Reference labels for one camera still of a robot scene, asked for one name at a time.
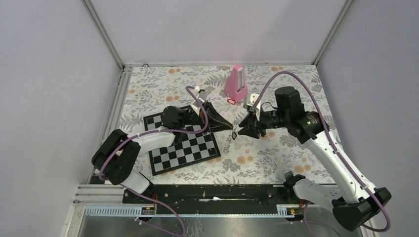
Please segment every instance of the chessboard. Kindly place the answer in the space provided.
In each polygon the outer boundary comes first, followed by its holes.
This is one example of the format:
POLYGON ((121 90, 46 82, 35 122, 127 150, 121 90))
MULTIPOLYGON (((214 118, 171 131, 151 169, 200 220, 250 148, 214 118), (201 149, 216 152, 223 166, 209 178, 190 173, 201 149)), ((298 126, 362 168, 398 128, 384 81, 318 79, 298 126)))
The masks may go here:
MULTIPOLYGON (((162 126, 162 113, 144 117, 145 130, 152 130, 162 126)), ((186 125, 188 131, 201 130, 199 125, 186 125)), ((152 174, 158 175, 188 165, 220 157, 215 136, 212 132, 207 134, 186 134, 182 142, 175 146, 154 149, 149 152, 152 174)))

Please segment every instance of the white wall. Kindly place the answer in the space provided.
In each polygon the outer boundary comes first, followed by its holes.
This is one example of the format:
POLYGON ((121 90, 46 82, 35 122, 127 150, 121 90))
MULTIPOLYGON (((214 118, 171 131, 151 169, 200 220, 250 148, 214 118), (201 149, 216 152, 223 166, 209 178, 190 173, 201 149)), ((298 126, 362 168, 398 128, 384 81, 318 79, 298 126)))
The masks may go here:
POLYGON ((345 151, 393 195, 380 237, 419 233, 418 12, 417 0, 355 1, 318 67, 345 151))
POLYGON ((93 0, 127 63, 312 62, 345 0, 93 0))
POLYGON ((2 0, 0 39, 0 236, 57 237, 118 68, 80 0, 2 0))

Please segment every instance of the floral pattern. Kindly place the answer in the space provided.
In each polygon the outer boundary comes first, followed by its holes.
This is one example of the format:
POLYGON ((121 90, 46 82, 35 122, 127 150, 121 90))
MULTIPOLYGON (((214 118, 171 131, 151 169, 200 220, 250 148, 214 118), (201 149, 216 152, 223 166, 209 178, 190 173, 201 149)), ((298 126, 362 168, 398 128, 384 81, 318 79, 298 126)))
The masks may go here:
MULTIPOLYGON (((192 98, 184 89, 187 85, 199 86, 209 93, 208 100, 228 121, 238 125, 247 112, 242 103, 231 105, 223 87, 233 67, 149 67, 134 68, 131 74, 120 128, 127 133, 144 131, 142 116, 161 112, 166 106, 185 106, 192 98)), ((268 79, 277 71, 290 71, 299 76, 312 90, 326 122, 339 141, 335 123, 323 92, 316 67, 298 66, 247 66, 245 73, 249 93, 259 93, 268 79)), ((266 90, 262 102, 276 106, 274 91, 281 86, 293 86, 301 95, 307 111, 315 110, 308 93, 288 75, 278 76, 266 90)), ((317 158, 305 149, 286 129, 272 129, 262 139, 238 136, 227 140, 231 131, 215 133, 221 157, 152 176, 147 153, 141 153, 134 169, 155 184, 281 184, 284 173, 305 175, 316 183, 334 183, 317 158), (229 153, 223 151, 228 146, 229 153)))

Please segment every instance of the orange flower print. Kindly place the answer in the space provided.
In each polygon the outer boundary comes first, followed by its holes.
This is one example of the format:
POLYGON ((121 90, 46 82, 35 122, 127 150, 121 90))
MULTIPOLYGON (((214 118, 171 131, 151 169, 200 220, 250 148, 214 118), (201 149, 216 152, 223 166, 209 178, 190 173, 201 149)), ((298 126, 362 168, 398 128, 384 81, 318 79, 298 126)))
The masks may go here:
POLYGON ((304 169, 302 168, 302 166, 301 166, 301 165, 296 165, 296 166, 294 167, 294 170, 295 170, 297 173, 302 173, 302 172, 304 171, 304 169))
POLYGON ((238 164, 245 164, 246 163, 245 157, 244 156, 237 157, 237 163, 238 164))

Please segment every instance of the purple cable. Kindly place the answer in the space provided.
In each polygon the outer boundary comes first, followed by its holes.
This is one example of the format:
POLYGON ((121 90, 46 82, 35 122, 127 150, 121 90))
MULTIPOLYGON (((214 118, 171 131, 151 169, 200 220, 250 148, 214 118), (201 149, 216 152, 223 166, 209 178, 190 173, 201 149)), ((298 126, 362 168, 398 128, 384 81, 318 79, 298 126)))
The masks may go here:
POLYGON ((388 213, 385 211, 384 207, 381 205, 381 203, 379 202, 379 200, 377 199, 377 197, 373 194, 373 192, 371 192, 371 190, 367 187, 367 185, 361 180, 361 178, 356 174, 356 172, 352 169, 352 167, 348 164, 348 162, 346 161, 346 159, 343 157, 343 155, 338 152, 337 147, 335 145, 335 143, 332 141, 332 138, 330 137, 330 134, 327 132, 327 125, 325 122, 325 119, 323 118, 322 112, 320 111, 319 105, 316 102, 316 99, 314 98, 314 95, 311 93, 310 89, 307 87, 307 85, 299 78, 297 77, 294 73, 291 72, 286 72, 286 71, 282 71, 282 72, 278 72, 276 74, 274 74, 266 83, 265 87, 262 89, 262 91, 260 92, 258 98, 256 99, 255 103, 253 104, 252 108, 256 108, 256 105, 260 102, 260 100, 262 99, 262 95, 265 93, 266 89, 268 88, 269 84, 271 83, 271 81, 273 81, 277 76, 281 75, 281 74, 288 74, 290 76, 292 76, 293 78, 295 78, 298 82, 300 82, 300 84, 304 87, 304 89, 307 91, 308 95, 310 96, 311 100, 314 103, 314 106, 316 107, 317 112, 319 113, 319 117, 320 117, 320 121, 322 122, 323 128, 325 130, 325 134, 326 137, 330 143, 330 145, 332 146, 333 150, 335 151, 335 153, 337 154, 337 156, 340 158, 340 160, 342 161, 342 163, 345 165, 345 167, 349 170, 349 172, 352 174, 352 176, 356 179, 356 181, 358 181, 358 183, 362 186, 365 187, 365 191, 368 193, 368 195, 370 195, 373 200, 376 202, 376 204, 378 205, 378 207, 380 208, 380 210, 382 211, 385 220, 387 222, 387 225, 385 226, 384 229, 375 229, 372 227, 369 227, 365 224, 362 224, 362 226, 364 228, 367 228, 368 230, 371 231, 375 231, 375 232, 386 232, 390 229, 391 226, 391 222, 390 222, 390 217, 388 216, 388 213))
MULTIPOLYGON (((110 154, 110 156, 106 159, 106 161, 103 163, 103 165, 102 165, 102 167, 100 168, 100 171, 99 171, 99 179, 101 179, 101 180, 106 180, 104 177, 103 177, 103 170, 105 169, 105 167, 108 165, 108 163, 109 163, 109 161, 114 157, 114 155, 126 144, 126 143, 128 143, 129 141, 131 141, 132 139, 135 139, 135 138, 137 138, 137 137, 141 137, 141 136, 144 136, 144 135, 147 135, 147 134, 151 134, 151 133, 156 133, 156 132, 182 132, 182 133, 192 133, 192 134, 197 134, 197 133, 201 133, 201 132, 204 132, 206 129, 207 129, 207 127, 208 127, 208 115, 207 115, 207 113, 206 113, 206 111, 205 111, 205 109, 204 109, 204 107, 202 106, 202 104, 201 104, 201 102, 198 100, 198 98, 189 90, 189 89, 194 89, 194 87, 193 86, 187 86, 187 87, 185 87, 185 89, 186 89, 186 91, 192 96, 192 98, 198 103, 198 105, 199 105, 199 107, 201 108, 201 111, 202 111, 202 113, 204 114, 204 118, 205 118, 205 125, 204 125, 204 127, 201 129, 201 130, 198 130, 198 131, 186 131, 186 130, 176 130, 176 129, 163 129, 163 130, 151 130, 151 131, 145 131, 145 132, 143 132, 143 133, 141 133, 140 135, 134 135, 134 136, 132 136, 132 137, 129 137, 129 138, 127 138, 125 141, 123 141, 111 154, 110 154)), ((181 224, 181 226, 182 226, 182 229, 183 229, 183 233, 180 235, 180 234, 176 234, 176 233, 172 233, 172 232, 170 232, 170 231, 168 231, 168 230, 166 230, 166 229, 163 229, 163 228, 161 228, 161 227, 158 227, 158 226, 156 226, 156 225, 153 225, 153 224, 150 224, 150 223, 147 223, 147 222, 141 222, 141 223, 144 223, 144 224, 146 224, 146 225, 149 225, 149 226, 152 226, 152 227, 155 227, 155 228, 157 228, 157 229, 159 229, 159 230, 162 230, 162 231, 164 231, 164 232, 166 232, 166 233, 168 233, 168 234, 171 234, 171 235, 174 235, 174 236, 177 236, 177 237, 182 237, 182 236, 185 236, 185 234, 186 234, 186 230, 185 230, 185 225, 183 224, 183 221, 182 221, 182 219, 179 217, 179 215, 170 207, 170 206, 168 206, 167 204, 165 204, 165 203, 163 203, 163 202, 161 202, 161 201, 158 201, 158 200, 154 200, 154 199, 152 199, 152 198, 149 198, 149 197, 146 197, 146 196, 144 196, 144 195, 141 195, 141 194, 139 194, 139 193, 137 193, 136 191, 134 191, 134 190, 132 190, 132 189, 130 189, 130 188, 128 188, 128 187, 125 187, 126 189, 128 189, 128 190, 130 190, 132 193, 134 193, 134 194, 136 194, 137 196, 139 196, 139 197, 141 197, 141 198, 144 198, 144 199, 146 199, 146 200, 148 200, 148 201, 152 201, 152 202, 156 202, 156 203, 159 203, 159 204, 161 204, 161 205, 163 205, 163 206, 165 206, 167 209, 169 209, 177 218, 178 218, 178 220, 179 220, 179 222, 180 222, 180 224, 181 224)))
POLYGON ((306 205, 305 205, 305 208, 304 208, 304 222, 305 222, 305 225, 307 226, 307 228, 308 228, 308 230, 315 236, 315 237, 317 237, 317 235, 313 232, 313 230, 310 228, 310 226, 308 225, 308 223, 313 223, 313 224, 319 224, 319 225, 323 225, 323 226, 327 226, 327 227, 329 227, 330 229, 332 229, 339 237, 342 237, 340 234, 339 234, 339 232, 335 229, 335 228, 333 228, 333 226, 331 226, 331 225, 329 225, 329 224, 326 224, 326 223, 323 223, 323 222, 319 222, 319 221, 307 221, 307 207, 311 204, 312 202, 308 202, 306 205))
POLYGON ((154 199, 152 199, 152 198, 149 198, 149 197, 146 197, 146 196, 144 196, 144 195, 141 195, 141 194, 139 194, 139 193, 137 193, 136 191, 134 191, 134 190, 132 190, 132 189, 130 189, 130 188, 128 188, 128 187, 126 187, 126 186, 124 186, 124 185, 122 185, 123 187, 125 187, 126 189, 128 189, 129 191, 131 191, 133 194, 135 194, 135 195, 137 195, 137 196, 139 196, 139 197, 141 197, 141 198, 144 198, 144 199, 146 199, 146 200, 148 200, 148 201, 153 201, 153 202, 156 202, 156 203, 158 203, 158 204, 160 204, 160 205, 163 205, 164 207, 166 207, 167 209, 169 209, 177 218, 178 218, 178 220, 180 221, 180 225, 182 226, 182 230, 183 230, 183 233, 182 234, 176 234, 176 233, 173 233, 173 232, 170 232, 170 231, 168 231, 168 230, 166 230, 166 229, 164 229, 164 228, 162 228, 162 227, 160 227, 160 226, 156 226, 156 225, 154 225, 154 224, 151 224, 151 223, 148 223, 148 222, 145 222, 145 221, 141 221, 140 220, 140 223, 142 224, 142 223, 144 223, 144 224, 146 224, 146 225, 148 225, 148 226, 151 226, 151 227, 154 227, 154 228, 157 228, 157 229, 159 229, 159 230, 161 230, 161 231, 164 231, 164 232, 166 232, 166 233, 168 233, 168 234, 170 234, 170 235, 173 235, 173 236, 177 236, 177 237, 182 237, 182 236, 185 236, 185 234, 186 234, 186 230, 185 230, 185 224, 183 223, 183 221, 182 221, 182 219, 180 218, 180 216, 170 207, 170 206, 168 206, 166 203, 164 203, 164 202, 161 202, 161 201, 158 201, 158 200, 154 200, 154 199))

